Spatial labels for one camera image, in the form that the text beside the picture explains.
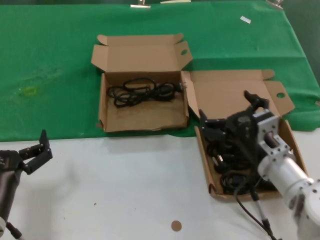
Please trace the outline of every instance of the cardboard box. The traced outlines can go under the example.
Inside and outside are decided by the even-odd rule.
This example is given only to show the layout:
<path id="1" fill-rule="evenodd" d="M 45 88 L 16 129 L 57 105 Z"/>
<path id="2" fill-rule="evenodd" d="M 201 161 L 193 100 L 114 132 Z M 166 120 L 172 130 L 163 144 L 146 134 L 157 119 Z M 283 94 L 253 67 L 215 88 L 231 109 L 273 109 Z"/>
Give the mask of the cardboard box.
<path id="1" fill-rule="evenodd" d="M 244 91 L 269 100 L 270 110 L 277 116 L 292 111 L 295 106 L 281 82 L 269 81 L 272 70 L 212 70 L 181 71 L 191 60 L 188 43 L 182 34 L 145 36 L 99 35 L 102 45 L 95 45 L 91 62 L 104 71 L 101 76 L 99 121 L 105 132 L 157 131 L 185 128 L 188 124 L 188 106 L 199 116 L 202 109 L 209 119 L 226 118 L 243 111 L 249 105 Z M 107 96 L 112 85 L 149 77 L 157 83 L 184 83 L 187 88 L 171 102 L 146 101 L 133 107 L 116 108 Z M 212 197 L 233 200 L 220 185 L 220 174 L 214 170 L 207 155 L 206 142 L 196 128 L 208 191 Z M 306 172 L 303 159 L 288 122 L 279 123 L 280 137 L 293 149 L 297 164 Z M 261 198 L 275 197 L 275 191 L 258 193 Z M 243 200 L 249 195 L 240 196 Z"/>
<path id="2" fill-rule="evenodd" d="M 150 100 L 122 108 L 115 107 L 113 98 L 107 96 L 108 87 L 138 77 L 151 78 L 158 84 L 184 82 L 181 69 L 192 55 L 183 34 L 97 38 L 102 45 L 94 45 L 91 62 L 104 71 L 99 103 L 103 130 L 112 133 L 185 128 L 189 118 L 185 91 L 176 93 L 170 102 Z"/>
<path id="3" fill-rule="evenodd" d="M 268 99 L 270 110 L 277 116 L 281 117 L 295 108 L 282 83 L 269 81 L 275 75 L 272 70 L 184 71 L 182 75 L 187 85 L 190 108 L 198 115 L 199 109 L 203 110 L 208 119 L 222 119 L 245 110 L 249 106 L 244 97 L 245 90 Z M 279 135 L 293 149 L 297 164 L 306 172 L 290 125 L 283 119 L 279 123 Z M 220 184 L 221 175 L 215 171 L 214 163 L 206 152 L 207 143 L 197 127 L 196 136 L 209 193 L 213 198 L 234 200 L 232 195 L 224 194 Z M 276 191 L 264 191 L 258 194 L 261 198 L 279 195 Z M 251 199 L 248 194 L 240 198 Z"/>

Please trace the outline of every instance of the green cloth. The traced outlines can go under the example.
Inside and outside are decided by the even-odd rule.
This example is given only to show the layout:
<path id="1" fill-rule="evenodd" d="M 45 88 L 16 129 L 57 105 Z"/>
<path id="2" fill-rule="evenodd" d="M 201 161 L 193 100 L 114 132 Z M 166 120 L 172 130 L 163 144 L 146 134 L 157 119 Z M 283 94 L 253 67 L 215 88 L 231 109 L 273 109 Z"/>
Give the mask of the green cloth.
<path id="1" fill-rule="evenodd" d="M 251 24 L 240 20 L 251 19 Z M 183 33 L 188 70 L 273 69 L 295 104 L 294 130 L 320 126 L 320 89 L 283 11 L 263 1 L 0 7 L 0 141 L 105 137 L 98 122 L 97 35 Z M 184 130 L 194 136 L 195 117 Z M 118 133 L 107 136 L 155 134 Z"/>

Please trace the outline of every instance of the cardboard box flap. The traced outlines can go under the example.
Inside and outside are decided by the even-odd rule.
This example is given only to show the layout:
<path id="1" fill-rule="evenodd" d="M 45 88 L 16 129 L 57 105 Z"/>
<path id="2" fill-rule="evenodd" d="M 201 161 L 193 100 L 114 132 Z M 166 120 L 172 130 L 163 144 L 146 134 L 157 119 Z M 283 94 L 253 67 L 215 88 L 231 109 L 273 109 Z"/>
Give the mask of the cardboard box flap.
<path id="1" fill-rule="evenodd" d="M 209 119 L 226 118 L 245 110 L 249 106 L 244 98 L 245 90 L 269 99 L 270 110 L 275 115 L 282 116 L 294 108 L 282 84 L 266 80 L 274 76 L 272 70 L 184 71 L 183 74 L 188 103 L 197 116 L 199 109 Z M 279 91 L 285 97 L 277 97 Z"/>
<path id="2" fill-rule="evenodd" d="M 129 36 L 106 36 L 100 34 L 97 39 L 105 46 L 174 45 L 181 42 L 184 39 L 184 35 L 182 33 Z"/>
<path id="3" fill-rule="evenodd" d="M 264 81 L 266 88 L 281 116 L 295 109 L 295 105 L 290 99 L 285 87 L 279 81 Z"/>
<path id="4" fill-rule="evenodd" d="M 105 72 L 174 72 L 191 60 L 183 34 L 145 36 L 99 35 L 91 63 Z"/>

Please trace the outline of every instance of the small round sticker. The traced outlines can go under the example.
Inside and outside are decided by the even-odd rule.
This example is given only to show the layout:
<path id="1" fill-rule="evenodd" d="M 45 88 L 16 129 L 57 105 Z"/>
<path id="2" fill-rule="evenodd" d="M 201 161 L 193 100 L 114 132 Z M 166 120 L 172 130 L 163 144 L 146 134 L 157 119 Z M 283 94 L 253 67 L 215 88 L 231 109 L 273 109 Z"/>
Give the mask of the small round sticker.
<path id="1" fill-rule="evenodd" d="M 175 232 L 179 232 L 182 229 L 181 222 L 175 220 L 171 223 L 171 228 Z"/>

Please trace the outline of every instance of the table surface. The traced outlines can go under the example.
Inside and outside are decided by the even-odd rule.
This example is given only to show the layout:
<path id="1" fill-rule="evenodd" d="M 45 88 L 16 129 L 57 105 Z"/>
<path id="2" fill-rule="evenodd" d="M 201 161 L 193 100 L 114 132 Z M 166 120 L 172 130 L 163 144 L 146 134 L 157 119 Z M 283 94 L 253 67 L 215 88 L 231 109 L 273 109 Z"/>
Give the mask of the table surface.
<path id="1" fill-rule="evenodd" d="M 294 132 L 313 178 L 320 128 Z M 257 240 L 266 234 L 236 203 L 211 198 L 195 137 L 52 140 L 53 159 L 21 176 L 9 220 L 27 240 Z M 2 142 L 20 150 L 36 142 Z M 246 207 L 257 215 L 252 203 Z M 272 230 L 296 240 L 281 199 L 262 201 Z M 182 230 L 174 232 L 178 220 Z M 5 232 L 4 240 L 13 240 Z"/>

